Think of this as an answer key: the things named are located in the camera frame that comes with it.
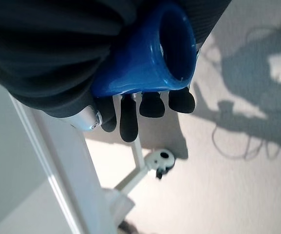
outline white metal bar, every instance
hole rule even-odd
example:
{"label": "white metal bar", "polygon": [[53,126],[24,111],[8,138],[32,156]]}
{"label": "white metal bar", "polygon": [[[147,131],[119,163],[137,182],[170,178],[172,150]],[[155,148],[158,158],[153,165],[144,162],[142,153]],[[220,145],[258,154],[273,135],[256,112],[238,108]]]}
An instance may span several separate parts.
{"label": "white metal bar", "polygon": [[12,101],[73,233],[117,234],[83,134]]}
{"label": "white metal bar", "polygon": [[134,156],[136,168],[144,168],[146,165],[145,165],[145,159],[142,155],[142,147],[141,147],[139,135],[137,135],[135,141],[131,143],[131,150],[132,150],[132,155]]}
{"label": "white metal bar", "polygon": [[60,208],[69,224],[69,227],[74,234],[83,234],[82,225],[77,218],[75,208],[69,198],[66,188],[59,176],[57,168],[50,157],[49,150],[40,133],[34,116],[28,108],[25,108],[20,102],[10,95],[10,99],[15,107],[17,114],[23,124],[23,127],[32,143],[32,146],[38,156],[38,159],[47,175],[48,181],[52,187],[55,197],[60,205]]}
{"label": "white metal bar", "polygon": [[146,176],[147,173],[147,167],[142,169],[135,168],[115,187],[115,189],[127,195]]}

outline robotic hand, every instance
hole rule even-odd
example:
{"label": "robotic hand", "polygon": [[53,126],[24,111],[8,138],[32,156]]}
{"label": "robotic hand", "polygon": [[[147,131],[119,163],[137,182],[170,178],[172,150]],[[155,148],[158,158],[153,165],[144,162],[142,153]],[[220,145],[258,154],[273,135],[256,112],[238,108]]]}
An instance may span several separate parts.
{"label": "robotic hand", "polygon": [[[196,51],[230,1],[175,0],[193,28]],[[116,126],[111,96],[123,94],[120,132],[125,141],[133,141],[138,133],[131,93],[142,92],[139,111],[143,116],[163,116],[161,90],[169,90],[171,109],[191,113],[195,103],[188,83],[176,89],[134,87],[131,92],[105,97],[94,95],[92,89],[98,80],[96,71],[113,54],[113,45],[120,44],[121,36],[130,31],[131,25],[143,21],[159,2],[163,1],[0,0],[0,84],[29,107],[83,130],[101,125],[107,132]],[[167,60],[167,53],[161,51]],[[137,54],[129,56],[138,58]]]}

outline blue plastic part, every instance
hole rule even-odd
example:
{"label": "blue plastic part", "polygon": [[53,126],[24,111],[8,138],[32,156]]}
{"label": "blue plastic part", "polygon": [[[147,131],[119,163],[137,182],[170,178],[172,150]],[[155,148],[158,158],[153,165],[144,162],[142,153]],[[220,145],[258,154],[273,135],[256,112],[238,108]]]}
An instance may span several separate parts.
{"label": "blue plastic part", "polygon": [[164,2],[116,45],[97,70],[95,97],[179,90],[191,82],[196,64],[193,30],[182,8]]}

